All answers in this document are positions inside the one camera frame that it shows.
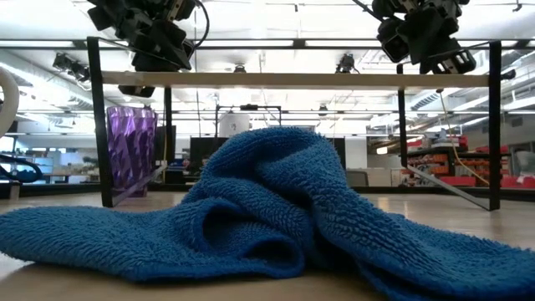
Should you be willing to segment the blue terry cloth towel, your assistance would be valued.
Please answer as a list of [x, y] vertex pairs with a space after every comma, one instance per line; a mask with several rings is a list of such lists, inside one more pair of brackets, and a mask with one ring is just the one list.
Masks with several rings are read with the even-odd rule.
[[34, 207], [0, 215], [0, 252], [136, 282], [308, 265], [393, 301], [535, 301], [535, 252], [421, 225], [348, 186], [328, 140], [297, 128], [233, 136], [180, 204], [153, 212]]

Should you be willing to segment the purple faceted plastic tumbler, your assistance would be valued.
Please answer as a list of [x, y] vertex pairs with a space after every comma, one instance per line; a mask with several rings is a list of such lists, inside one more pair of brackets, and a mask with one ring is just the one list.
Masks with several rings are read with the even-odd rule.
[[106, 110], [108, 151], [115, 196], [153, 170], [158, 115], [152, 109], [114, 106]]

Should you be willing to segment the shelving with red bins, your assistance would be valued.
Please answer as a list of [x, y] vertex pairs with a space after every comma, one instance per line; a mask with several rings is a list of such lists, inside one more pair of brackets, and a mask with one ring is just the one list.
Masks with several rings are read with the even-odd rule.
[[[502, 145], [500, 153], [501, 187], [535, 189], [535, 142]], [[471, 148], [465, 135], [411, 139], [407, 163], [451, 186], [487, 187], [491, 180], [489, 147]]]

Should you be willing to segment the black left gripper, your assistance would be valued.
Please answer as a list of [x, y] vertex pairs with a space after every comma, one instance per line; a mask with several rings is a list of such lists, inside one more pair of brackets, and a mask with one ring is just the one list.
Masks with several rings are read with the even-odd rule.
[[[188, 19], [195, 0], [87, 0], [94, 7], [89, 18], [98, 31], [112, 28], [119, 40], [136, 49], [131, 64], [136, 71], [191, 70], [192, 43], [175, 21]], [[124, 95], [151, 97], [150, 86], [119, 85]]]

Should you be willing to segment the wooden shelf with black frame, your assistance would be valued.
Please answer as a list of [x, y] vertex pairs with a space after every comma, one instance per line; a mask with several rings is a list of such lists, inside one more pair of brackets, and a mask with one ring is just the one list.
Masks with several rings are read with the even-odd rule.
[[454, 186], [435, 179], [433, 182], [467, 201], [491, 212], [501, 206], [501, 63], [502, 43], [488, 42], [489, 73], [487, 75], [404, 74], [402, 65], [397, 65], [395, 74], [181, 74], [169, 72], [119, 72], [104, 71], [100, 62], [102, 38], [89, 37], [86, 40], [89, 56], [89, 71], [92, 84], [95, 138], [98, 151], [101, 201], [103, 207], [114, 207], [150, 181], [148, 176], [138, 180], [126, 191], [115, 195], [112, 192], [113, 173], [110, 163], [104, 91], [106, 84], [160, 86], [164, 90], [164, 107], [171, 112], [171, 91], [174, 88], [254, 88], [254, 89], [394, 89], [398, 97], [400, 121], [400, 144], [402, 166], [407, 166], [405, 90], [410, 88], [439, 89], [486, 87], [489, 99], [489, 161], [490, 196], [481, 199]]

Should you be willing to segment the black computer monitor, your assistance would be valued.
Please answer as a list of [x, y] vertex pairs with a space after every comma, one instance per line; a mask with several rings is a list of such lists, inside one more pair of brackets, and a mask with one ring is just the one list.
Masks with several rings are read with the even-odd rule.
[[188, 169], [193, 174], [199, 174], [210, 156], [216, 152], [227, 138], [221, 137], [193, 137], [190, 139], [190, 164]]

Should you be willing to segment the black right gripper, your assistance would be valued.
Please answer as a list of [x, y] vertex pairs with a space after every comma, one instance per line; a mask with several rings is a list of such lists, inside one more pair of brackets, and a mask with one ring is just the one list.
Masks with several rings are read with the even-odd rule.
[[476, 68], [470, 51], [451, 35], [471, 0], [373, 0], [380, 17], [377, 39], [393, 63], [409, 57], [420, 74], [466, 74]]

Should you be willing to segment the white cylindrical container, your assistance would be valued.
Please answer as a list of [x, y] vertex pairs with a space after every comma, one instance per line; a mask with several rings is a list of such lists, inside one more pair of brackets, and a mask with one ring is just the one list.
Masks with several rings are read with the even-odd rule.
[[250, 117], [246, 114], [228, 112], [218, 122], [218, 135], [229, 138], [250, 130]]

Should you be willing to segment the black table rig frame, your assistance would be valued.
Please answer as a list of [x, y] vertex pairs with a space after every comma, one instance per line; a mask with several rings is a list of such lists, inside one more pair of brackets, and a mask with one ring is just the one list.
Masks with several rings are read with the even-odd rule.
[[[8, 199], [15, 184], [0, 183], [0, 199]], [[188, 192], [192, 185], [180, 184], [149, 184], [148, 191], [176, 191]], [[392, 186], [357, 186], [354, 190], [360, 194], [439, 194], [450, 195], [445, 188], [440, 187], [392, 187]], [[488, 198], [490, 190], [480, 187], [462, 187], [462, 191], [480, 198]], [[86, 184], [38, 184], [22, 185], [19, 189], [20, 197], [52, 196], [100, 192], [98, 183]], [[535, 202], [535, 189], [512, 189], [502, 188], [500, 192], [502, 200], [518, 202]]]

